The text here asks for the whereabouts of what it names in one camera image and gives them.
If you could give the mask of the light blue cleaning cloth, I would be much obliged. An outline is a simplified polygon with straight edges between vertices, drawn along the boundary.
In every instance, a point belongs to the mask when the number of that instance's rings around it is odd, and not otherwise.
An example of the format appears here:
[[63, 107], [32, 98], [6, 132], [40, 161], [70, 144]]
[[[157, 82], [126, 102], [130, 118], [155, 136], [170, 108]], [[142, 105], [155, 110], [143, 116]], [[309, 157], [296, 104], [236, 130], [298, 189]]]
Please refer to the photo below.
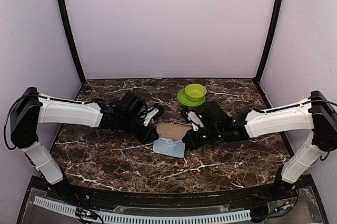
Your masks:
[[159, 137], [153, 143], [153, 152], [175, 158], [183, 158], [185, 143], [182, 140], [172, 140]]

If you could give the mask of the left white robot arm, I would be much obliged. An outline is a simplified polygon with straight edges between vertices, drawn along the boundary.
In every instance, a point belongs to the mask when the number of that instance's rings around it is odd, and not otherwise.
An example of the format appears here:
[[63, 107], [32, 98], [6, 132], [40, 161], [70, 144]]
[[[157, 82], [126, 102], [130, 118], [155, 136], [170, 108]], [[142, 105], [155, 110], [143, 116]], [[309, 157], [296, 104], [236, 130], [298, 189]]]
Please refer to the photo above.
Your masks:
[[52, 186], [63, 201], [74, 197], [74, 188], [66, 183], [66, 175], [52, 158], [37, 134], [37, 126], [45, 123], [82, 125], [131, 134], [141, 143], [158, 138], [150, 122], [164, 112], [162, 106], [152, 107], [132, 92], [116, 102], [102, 99], [75, 101], [51, 97], [29, 87], [10, 107], [3, 126], [3, 137], [8, 149], [22, 150], [35, 168]]

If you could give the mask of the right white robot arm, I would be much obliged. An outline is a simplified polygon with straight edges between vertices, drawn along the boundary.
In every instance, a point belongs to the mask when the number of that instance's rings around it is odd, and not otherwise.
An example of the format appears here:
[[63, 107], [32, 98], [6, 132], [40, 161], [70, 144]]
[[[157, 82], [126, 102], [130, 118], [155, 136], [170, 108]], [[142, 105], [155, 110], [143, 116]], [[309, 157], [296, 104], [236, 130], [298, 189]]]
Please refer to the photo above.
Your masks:
[[289, 185], [310, 168], [321, 156], [336, 150], [336, 105], [319, 91], [307, 99], [271, 109], [254, 109], [228, 116], [216, 102], [205, 102], [196, 110], [185, 109], [183, 118], [192, 129], [182, 141], [189, 150], [196, 150], [213, 142], [237, 142], [262, 135], [310, 130], [294, 156], [278, 170], [276, 183], [269, 187], [274, 200], [289, 191]]

